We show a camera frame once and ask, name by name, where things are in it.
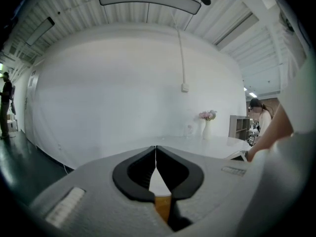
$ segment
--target vase with flowers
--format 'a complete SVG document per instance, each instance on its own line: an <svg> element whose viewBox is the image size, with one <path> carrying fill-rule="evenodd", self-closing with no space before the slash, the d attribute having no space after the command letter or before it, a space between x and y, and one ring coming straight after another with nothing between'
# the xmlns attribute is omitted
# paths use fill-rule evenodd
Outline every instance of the vase with flowers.
<svg viewBox="0 0 316 237"><path fill-rule="evenodd" d="M211 139L211 120L216 118L217 111L210 110L208 112L202 112L198 116L200 119L204 119L206 122L202 137L204 140Z"/></svg>

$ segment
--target person wearing black shirt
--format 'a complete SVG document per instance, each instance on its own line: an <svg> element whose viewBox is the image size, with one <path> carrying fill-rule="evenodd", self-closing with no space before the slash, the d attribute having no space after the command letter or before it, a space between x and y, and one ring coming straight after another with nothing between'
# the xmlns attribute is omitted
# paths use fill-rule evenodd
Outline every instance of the person wearing black shirt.
<svg viewBox="0 0 316 237"><path fill-rule="evenodd" d="M3 73L3 81L4 86L2 92L0 92L1 96L1 107L0 107L0 126L2 131L2 136L0 139L4 139L9 137L9 128L7 123L7 113L10 106L10 97L12 92L12 83L9 80L9 73L4 72Z"/></svg>

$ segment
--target gray pants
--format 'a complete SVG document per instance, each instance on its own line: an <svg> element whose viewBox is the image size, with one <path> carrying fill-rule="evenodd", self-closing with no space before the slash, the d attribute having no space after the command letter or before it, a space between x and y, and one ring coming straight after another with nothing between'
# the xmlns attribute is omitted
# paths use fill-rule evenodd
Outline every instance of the gray pants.
<svg viewBox="0 0 316 237"><path fill-rule="evenodd" d="M1 102L0 107L0 126L2 131L2 136L8 136L9 135L9 127L8 122L6 119L6 115L9 110L10 103Z"/></svg>

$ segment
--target black shirt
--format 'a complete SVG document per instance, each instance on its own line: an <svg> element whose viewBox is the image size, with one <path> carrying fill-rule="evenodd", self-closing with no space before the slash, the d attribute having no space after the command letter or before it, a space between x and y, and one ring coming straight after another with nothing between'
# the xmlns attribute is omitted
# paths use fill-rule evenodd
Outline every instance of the black shirt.
<svg viewBox="0 0 316 237"><path fill-rule="evenodd" d="M8 96L1 96L1 102L10 102L10 96L12 91L12 83L10 81L5 82L2 92L9 92Z"/></svg>

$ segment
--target gray bookshelf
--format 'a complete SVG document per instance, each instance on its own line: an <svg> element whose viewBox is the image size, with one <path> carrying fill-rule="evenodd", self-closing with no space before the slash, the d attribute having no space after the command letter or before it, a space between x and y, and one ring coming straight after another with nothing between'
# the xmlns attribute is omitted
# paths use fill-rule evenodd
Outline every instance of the gray bookshelf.
<svg viewBox="0 0 316 237"><path fill-rule="evenodd" d="M247 140L250 130L250 118L231 115L228 137Z"/></svg>

